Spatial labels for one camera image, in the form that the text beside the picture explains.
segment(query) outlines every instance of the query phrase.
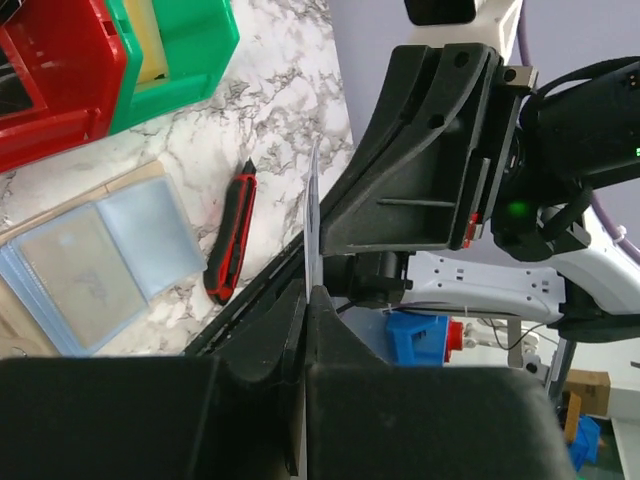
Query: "white marble surface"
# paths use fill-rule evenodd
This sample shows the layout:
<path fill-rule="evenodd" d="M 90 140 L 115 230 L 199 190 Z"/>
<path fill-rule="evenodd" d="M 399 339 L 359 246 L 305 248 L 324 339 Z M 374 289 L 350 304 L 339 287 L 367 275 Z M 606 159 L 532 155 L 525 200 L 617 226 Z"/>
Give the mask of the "white marble surface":
<path fill-rule="evenodd" d="M 352 142 L 326 0 L 232 4 L 241 40 L 211 100 L 0 176 L 0 229 L 157 158 L 208 253 L 227 184 L 251 156 L 259 184 L 236 293 L 253 279 L 301 229 L 314 140 L 322 139 L 323 195 L 344 170 Z M 188 279 L 99 353 L 179 353 L 218 311 L 201 279 Z"/>

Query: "wire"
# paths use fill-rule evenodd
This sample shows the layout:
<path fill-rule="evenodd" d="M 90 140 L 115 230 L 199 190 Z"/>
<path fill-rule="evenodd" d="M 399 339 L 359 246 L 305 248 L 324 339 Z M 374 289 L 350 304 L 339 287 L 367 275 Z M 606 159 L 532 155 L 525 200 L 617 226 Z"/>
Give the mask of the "wire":
<path fill-rule="evenodd" d="M 557 341 L 557 340 L 554 340 L 554 339 L 553 339 L 553 338 L 551 338 L 551 337 L 547 337 L 546 335 L 542 335 L 542 334 L 541 334 L 541 333 L 539 333 L 539 332 L 537 333 L 537 335 L 538 335 L 540 338 L 544 338 L 547 342 L 553 343 L 554 345 L 558 345 L 558 341 Z"/>
<path fill-rule="evenodd" d="M 433 308 L 428 307 L 420 307 L 411 305 L 398 305 L 397 307 L 392 307 L 390 310 L 394 312 L 405 312 L 405 313 L 413 313 L 413 312 L 433 312 Z"/>
<path fill-rule="evenodd" d="M 344 305 L 342 305 L 342 306 L 340 306 L 340 307 L 336 308 L 336 313 L 337 313 L 338 315 L 341 315 L 341 314 L 343 314 L 344 312 L 346 312 L 347 310 L 349 310 L 350 308 L 353 308 L 353 307 L 355 307 L 355 306 L 356 306 L 356 304 L 355 304 L 355 303 L 353 303 L 353 302 L 347 302 L 347 303 L 345 303 Z"/>
<path fill-rule="evenodd" d="M 520 345 L 520 343 L 522 343 L 522 341 L 525 339 L 525 337 L 527 335 L 529 335 L 531 332 L 533 332 L 536 328 L 540 328 L 543 325 L 546 325 L 545 323 L 539 323 L 537 325 L 534 325 L 533 327 L 531 327 L 530 329 L 528 329 L 527 331 L 525 331 L 522 336 L 515 341 L 515 343 L 509 347 L 505 347 L 504 345 L 502 345 L 502 342 L 500 342 L 500 338 L 498 337 L 498 327 L 496 327 L 496 324 L 493 323 L 493 320 L 491 318 L 486 318 L 484 319 L 486 321 L 488 321 L 491 324 L 491 328 L 493 329 L 493 335 L 494 337 L 496 337 L 496 342 L 498 343 L 498 346 L 502 349 L 502 350 L 506 350 L 507 352 L 509 350 L 513 350 L 514 348 L 516 348 L 518 345 Z"/>

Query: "black plastic bracket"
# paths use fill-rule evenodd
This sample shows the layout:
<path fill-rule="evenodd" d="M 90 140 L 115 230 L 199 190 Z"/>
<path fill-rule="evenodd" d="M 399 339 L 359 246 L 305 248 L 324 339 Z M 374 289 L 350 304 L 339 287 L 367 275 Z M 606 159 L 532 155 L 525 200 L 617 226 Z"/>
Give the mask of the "black plastic bracket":
<path fill-rule="evenodd" d="M 640 314 L 611 315 L 593 297 L 565 279 L 566 302 L 560 306 L 563 317 L 549 325 L 566 339 L 583 343 L 619 342 L 640 337 Z"/>
<path fill-rule="evenodd" d="M 301 287 L 212 356 L 0 362 L 2 478 L 289 479 L 303 385 L 309 480 L 575 478 L 529 374 L 388 366 Z"/>
<path fill-rule="evenodd" d="M 371 252 L 324 259 L 324 285 L 333 297 L 353 305 L 384 308 L 402 301 L 413 282 L 407 278 L 410 254 Z"/>
<path fill-rule="evenodd" d="M 495 244 L 520 262 L 542 262 L 553 255 L 582 250 L 591 243 L 591 235 L 577 222 L 572 222 L 557 237 L 545 238 L 540 220 L 542 206 L 523 204 L 522 210 L 514 215 L 513 205 L 500 203 L 496 206 L 491 232 Z"/>
<path fill-rule="evenodd" d="M 323 255 L 462 248 L 491 215 L 526 93 L 486 45 L 396 48 Z"/>

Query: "green led light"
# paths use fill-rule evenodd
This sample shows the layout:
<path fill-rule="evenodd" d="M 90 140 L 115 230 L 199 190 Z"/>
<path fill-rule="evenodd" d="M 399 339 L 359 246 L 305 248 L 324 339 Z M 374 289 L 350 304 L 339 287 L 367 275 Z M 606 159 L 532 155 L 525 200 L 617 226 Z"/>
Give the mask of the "green led light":
<path fill-rule="evenodd" d="M 529 205 L 525 202 L 511 202 L 509 213 L 513 217 L 524 217 L 529 212 Z"/>

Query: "red plastic part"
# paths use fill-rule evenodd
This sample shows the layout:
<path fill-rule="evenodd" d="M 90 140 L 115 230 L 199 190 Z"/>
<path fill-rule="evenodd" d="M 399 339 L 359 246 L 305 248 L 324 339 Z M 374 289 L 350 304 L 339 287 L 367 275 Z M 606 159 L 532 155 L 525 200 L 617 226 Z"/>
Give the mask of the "red plastic part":
<path fill-rule="evenodd" d="M 478 225 L 478 213 L 472 213 L 471 218 L 469 219 L 469 224 L 467 226 L 467 235 L 464 238 L 464 244 L 462 248 L 469 248 L 471 246 L 471 240 L 473 236 L 476 234 L 476 228 Z"/>
<path fill-rule="evenodd" d="M 127 55 L 104 0 L 29 0 L 0 46 L 34 103 L 0 116 L 0 171 L 107 135 Z"/>
<path fill-rule="evenodd" d="M 449 362 L 451 352 L 454 350 L 462 351 L 464 348 L 464 323 L 456 322 L 449 318 L 449 330 L 447 331 L 447 350 L 444 355 L 444 361 Z"/>

